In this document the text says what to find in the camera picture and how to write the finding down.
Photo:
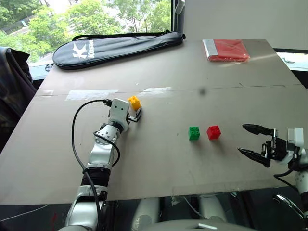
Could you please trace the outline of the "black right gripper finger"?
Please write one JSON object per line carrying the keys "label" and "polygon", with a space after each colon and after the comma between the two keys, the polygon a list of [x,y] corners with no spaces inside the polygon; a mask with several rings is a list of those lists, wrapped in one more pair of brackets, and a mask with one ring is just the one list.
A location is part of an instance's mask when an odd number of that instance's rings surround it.
{"label": "black right gripper finger", "polygon": [[274,135],[274,129],[269,129],[263,127],[261,125],[256,124],[243,124],[242,127],[250,133],[255,135],[263,134],[263,135]]}
{"label": "black right gripper finger", "polygon": [[263,157],[261,154],[240,147],[238,147],[237,149],[241,154],[248,157],[249,159],[262,164],[264,167],[270,167],[270,159]]}

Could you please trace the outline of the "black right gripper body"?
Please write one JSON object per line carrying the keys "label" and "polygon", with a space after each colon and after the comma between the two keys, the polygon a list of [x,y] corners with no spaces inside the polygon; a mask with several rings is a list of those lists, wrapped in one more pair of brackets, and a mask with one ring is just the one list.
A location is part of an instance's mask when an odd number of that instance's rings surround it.
{"label": "black right gripper body", "polygon": [[270,141],[262,144],[261,155],[267,159],[283,160],[287,156],[287,141],[278,137],[277,129],[271,129]]}

